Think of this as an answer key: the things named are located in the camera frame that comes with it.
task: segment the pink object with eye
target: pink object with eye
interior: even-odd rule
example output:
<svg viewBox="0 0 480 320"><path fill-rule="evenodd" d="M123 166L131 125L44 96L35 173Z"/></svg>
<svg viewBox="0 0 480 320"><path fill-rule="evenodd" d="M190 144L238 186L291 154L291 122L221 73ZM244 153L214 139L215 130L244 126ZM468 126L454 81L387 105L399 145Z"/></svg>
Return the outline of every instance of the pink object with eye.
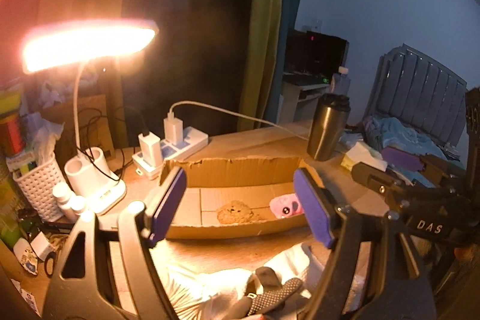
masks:
<svg viewBox="0 0 480 320"><path fill-rule="evenodd" d="M295 193L275 197L270 201L270 210L278 219L302 214L301 206Z"/></svg>

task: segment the blue blanket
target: blue blanket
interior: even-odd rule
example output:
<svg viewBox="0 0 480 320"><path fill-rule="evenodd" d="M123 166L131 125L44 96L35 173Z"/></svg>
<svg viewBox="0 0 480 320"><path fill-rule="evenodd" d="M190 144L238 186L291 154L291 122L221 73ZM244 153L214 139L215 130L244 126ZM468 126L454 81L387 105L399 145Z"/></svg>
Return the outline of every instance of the blue blanket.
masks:
<svg viewBox="0 0 480 320"><path fill-rule="evenodd" d="M370 116L363 120L363 125L365 127L367 143L377 151L391 146L405 152L413 153L414 155L426 155L430 153L431 155L447 160L442 150L431 141L428 135L418 133L415 129L403 126L397 118L377 118ZM394 166L393 168L410 181L417 180L424 186L435 187L419 172L404 170Z"/></svg>

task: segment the brown cookie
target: brown cookie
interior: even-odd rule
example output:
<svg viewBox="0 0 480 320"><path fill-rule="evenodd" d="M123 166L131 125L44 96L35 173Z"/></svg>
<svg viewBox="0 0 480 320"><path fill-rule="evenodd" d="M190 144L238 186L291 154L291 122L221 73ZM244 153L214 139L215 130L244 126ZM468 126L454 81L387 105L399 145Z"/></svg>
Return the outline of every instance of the brown cookie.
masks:
<svg viewBox="0 0 480 320"><path fill-rule="evenodd" d="M231 201L217 209L217 219L220 224L252 223L262 220L248 205L241 201Z"/></svg>

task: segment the open cardboard box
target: open cardboard box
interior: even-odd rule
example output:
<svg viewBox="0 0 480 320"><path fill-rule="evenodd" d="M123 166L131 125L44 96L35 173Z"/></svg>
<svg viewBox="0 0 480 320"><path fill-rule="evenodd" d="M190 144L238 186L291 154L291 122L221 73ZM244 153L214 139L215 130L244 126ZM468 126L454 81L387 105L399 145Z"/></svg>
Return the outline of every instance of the open cardboard box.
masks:
<svg viewBox="0 0 480 320"><path fill-rule="evenodd" d="M187 189L166 235L170 239L244 238L305 226L303 214L277 219L270 211L270 200L294 192L293 173L299 167L305 167L323 187L316 170L299 157L167 160L160 184L175 166L185 170ZM220 224L216 210L232 200L247 204L264 220Z"/></svg>

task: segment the headboard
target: headboard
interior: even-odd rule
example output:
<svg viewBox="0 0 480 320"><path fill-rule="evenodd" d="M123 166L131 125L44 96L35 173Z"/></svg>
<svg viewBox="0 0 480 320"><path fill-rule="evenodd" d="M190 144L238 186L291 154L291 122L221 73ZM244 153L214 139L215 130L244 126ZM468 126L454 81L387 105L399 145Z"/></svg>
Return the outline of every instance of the headboard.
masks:
<svg viewBox="0 0 480 320"><path fill-rule="evenodd" d="M437 143L457 145L465 127L466 84L452 70L403 44L380 59L365 117L396 117Z"/></svg>

